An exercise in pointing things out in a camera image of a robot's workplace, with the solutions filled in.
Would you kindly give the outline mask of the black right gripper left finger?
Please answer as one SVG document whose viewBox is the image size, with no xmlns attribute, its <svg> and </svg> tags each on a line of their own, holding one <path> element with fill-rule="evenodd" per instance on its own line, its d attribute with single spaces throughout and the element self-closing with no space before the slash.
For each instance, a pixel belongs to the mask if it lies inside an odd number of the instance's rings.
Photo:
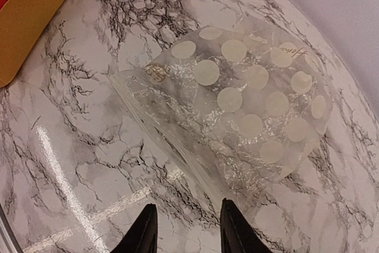
<svg viewBox="0 0 379 253">
<path fill-rule="evenodd" d="M 158 213 L 147 204 L 111 253 L 157 253 Z"/>
</svg>

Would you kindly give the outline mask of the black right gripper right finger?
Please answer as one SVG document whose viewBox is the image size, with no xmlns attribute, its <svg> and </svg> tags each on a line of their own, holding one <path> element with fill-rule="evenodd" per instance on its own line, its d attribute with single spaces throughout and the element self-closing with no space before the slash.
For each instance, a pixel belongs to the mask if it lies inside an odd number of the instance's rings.
<svg viewBox="0 0 379 253">
<path fill-rule="evenodd" d="M 271 253 L 237 205 L 226 198 L 220 213 L 220 235 L 222 253 Z"/>
</svg>

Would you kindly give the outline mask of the clear polka dot zip bag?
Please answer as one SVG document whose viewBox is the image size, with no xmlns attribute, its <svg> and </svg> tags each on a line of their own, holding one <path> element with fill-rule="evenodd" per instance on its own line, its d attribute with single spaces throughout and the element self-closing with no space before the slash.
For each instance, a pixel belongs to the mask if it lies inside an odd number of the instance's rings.
<svg viewBox="0 0 379 253">
<path fill-rule="evenodd" d="M 157 145 L 212 202 L 250 207 L 319 146 L 332 88 L 311 48 L 245 16 L 205 26 L 111 82 Z"/>
</svg>

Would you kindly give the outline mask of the yellow plastic basket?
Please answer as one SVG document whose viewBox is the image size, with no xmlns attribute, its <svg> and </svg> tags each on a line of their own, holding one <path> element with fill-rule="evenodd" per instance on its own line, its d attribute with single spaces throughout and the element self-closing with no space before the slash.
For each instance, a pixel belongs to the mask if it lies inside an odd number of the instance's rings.
<svg viewBox="0 0 379 253">
<path fill-rule="evenodd" d="M 16 76 L 65 0 L 7 0 L 1 8 L 1 87 Z"/>
</svg>

